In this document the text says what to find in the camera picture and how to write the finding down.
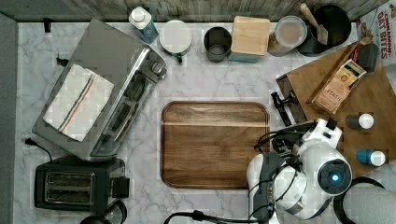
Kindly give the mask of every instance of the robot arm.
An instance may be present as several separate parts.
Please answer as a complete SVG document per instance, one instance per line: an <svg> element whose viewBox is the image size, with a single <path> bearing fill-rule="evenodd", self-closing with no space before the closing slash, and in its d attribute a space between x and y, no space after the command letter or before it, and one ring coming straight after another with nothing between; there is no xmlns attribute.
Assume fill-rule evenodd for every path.
<svg viewBox="0 0 396 224"><path fill-rule="evenodd" d="M289 149L289 154L267 152L256 156L250 163L247 182L251 218L261 220L266 217L268 210L258 208L268 206L272 199L275 209L283 209L299 219L309 219L319 215L333 196L349 187L350 166L335 149L341 130L324 119L311 124L312 127L300 136L293 149ZM280 132L293 133L293 129L301 130L298 126ZM274 187L271 189L268 183L273 183ZM277 223L276 212L269 221Z"/></svg>

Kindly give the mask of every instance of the toaster oven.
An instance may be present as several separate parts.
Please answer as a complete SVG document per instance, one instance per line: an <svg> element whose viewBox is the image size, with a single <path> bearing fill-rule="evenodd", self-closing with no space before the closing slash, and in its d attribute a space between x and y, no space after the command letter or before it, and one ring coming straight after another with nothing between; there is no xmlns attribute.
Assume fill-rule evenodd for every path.
<svg viewBox="0 0 396 224"><path fill-rule="evenodd" d="M114 84L105 107L82 142L59 133L43 120L73 64L88 68ZM49 95L33 133L84 161L112 160L152 89L165 74L163 58L150 46L92 20Z"/></svg>

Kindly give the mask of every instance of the marble countertop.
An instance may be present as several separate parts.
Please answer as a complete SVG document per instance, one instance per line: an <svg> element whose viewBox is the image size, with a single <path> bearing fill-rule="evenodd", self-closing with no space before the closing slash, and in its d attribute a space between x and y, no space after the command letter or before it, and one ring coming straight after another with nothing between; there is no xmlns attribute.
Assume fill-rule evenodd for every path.
<svg viewBox="0 0 396 224"><path fill-rule="evenodd" d="M135 35L130 23L109 23L128 35ZM192 46L179 65L177 59L159 48L167 63L168 73L149 97L137 116L131 131L123 142L118 157L126 162L127 176L131 178L130 198L124 200L128 207L126 223L163 223L176 211L201 210L208 215L245 218L248 214L246 190L172 189L160 177L160 125L161 113L168 103L179 101L250 101L265 105L270 113L271 130L284 127L273 106L271 92L279 91L276 78L314 61L296 50L276 58L265 55L258 63L238 63L227 60L211 63L205 55L203 37L213 26L230 23L189 23L192 29ZM32 127L46 99L63 71L56 64L60 58L69 58L88 23L53 23L52 32L45 35L42 23L19 23L19 70L17 95L17 131L15 155L14 223L76 223L89 213L36 209L34 206L34 179L37 165L49 160L42 150L28 147L22 138L32 137L47 148L53 158L66 155L55 145L31 133ZM356 41L356 29L348 41ZM280 214L284 223L299 223L286 214ZM193 223L190 218L178 217L172 223ZM332 211L314 220L301 223L335 223Z"/></svg>

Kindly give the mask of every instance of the small bottle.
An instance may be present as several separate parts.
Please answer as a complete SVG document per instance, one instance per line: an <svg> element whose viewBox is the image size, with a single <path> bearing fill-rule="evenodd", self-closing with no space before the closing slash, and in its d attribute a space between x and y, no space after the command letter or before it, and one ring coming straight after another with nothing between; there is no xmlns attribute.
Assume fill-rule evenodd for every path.
<svg viewBox="0 0 396 224"><path fill-rule="evenodd" d="M139 31L140 37L151 44L158 36L157 28L151 15L142 7L136 7L128 18L129 22Z"/></svg>
<svg viewBox="0 0 396 224"><path fill-rule="evenodd" d="M356 151L356 159L361 163L381 166L385 163L386 156L382 151L374 151L371 149L358 149Z"/></svg>
<svg viewBox="0 0 396 224"><path fill-rule="evenodd" d="M349 115L346 117L346 126L351 129L370 129L374 125L371 114Z"/></svg>

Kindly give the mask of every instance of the wooden handle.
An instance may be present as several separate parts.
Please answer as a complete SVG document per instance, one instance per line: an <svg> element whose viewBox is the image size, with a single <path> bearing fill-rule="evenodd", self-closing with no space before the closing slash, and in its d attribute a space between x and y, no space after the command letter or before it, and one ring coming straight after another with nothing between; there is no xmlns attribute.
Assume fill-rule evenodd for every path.
<svg viewBox="0 0 396 224"><path fill-rule="evenodd" d="M300 10L301 12L303 12L303 14L305 15L306 19L311 22L311 24L313 26L315 26L315 28L319 28L319 25L317 23L317 20L315 20L314 15L312 15L311 10L309 10L308 6L306 5L306 3L302 3L300 5Z"/></svg>

